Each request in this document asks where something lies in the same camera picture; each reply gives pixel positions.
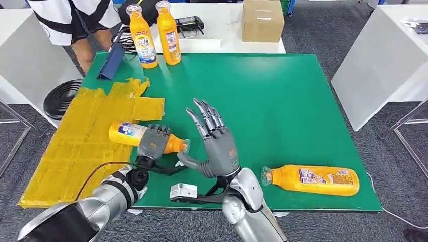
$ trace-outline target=white table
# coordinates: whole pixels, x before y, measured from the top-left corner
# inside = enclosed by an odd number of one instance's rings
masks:
[[[355,131],[387,102],[428,97],[428,36],[403,18],[428,19],[428,5],[379,5],[332,79]]]
[[[205,24],[204,33],[183,39],[182,53],[285,53],[280,39],[278,43],[242,41],[243,4],[171,3],[171,15],[177,18],[199,16]],[[156,52],[162,53],[157,24],[150,28]]]
[[[0,99],[43,111],[47,94],[59,84],[82,79],[62,46],[52,45],[31,9],[0,9]]]

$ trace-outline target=humanoid robot hand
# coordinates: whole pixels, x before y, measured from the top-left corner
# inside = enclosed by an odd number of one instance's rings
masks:
[[[239,159],[232,133],[215,108],[196,98],[193,99],[193,103],[199,108],[203,121],[190,108],[186,108],[186,112],[202,136],[208,160],[200,162],[181,152],[177,155],[180,162],[188,168],[201,171],[208,178],[235,172],[239,168]]]

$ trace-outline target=person's leg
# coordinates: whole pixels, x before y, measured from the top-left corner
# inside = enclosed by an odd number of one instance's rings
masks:
[[[76,54],[77,61],[84,72],[88,72],[93,61],[92,49],[87,38],[79,39],[71,45]]]
[[[96,40],[103,46],[105,50],[109,50],[112,45],[112,33],[110,29],[98,30],[94,33]]]

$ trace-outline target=cardboard box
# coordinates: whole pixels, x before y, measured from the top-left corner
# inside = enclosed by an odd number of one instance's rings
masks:
[[[278,43],[284,27],[280,1],[245,0],[241,23],[242,41]]]

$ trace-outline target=orange bottle lying on table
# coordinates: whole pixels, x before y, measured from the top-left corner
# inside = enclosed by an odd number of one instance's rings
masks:
[[[354,170],[329,166],[284,165],[277,169],[265,166],[261,182],[291,191],[337,196],[355,195],[360,188]]]

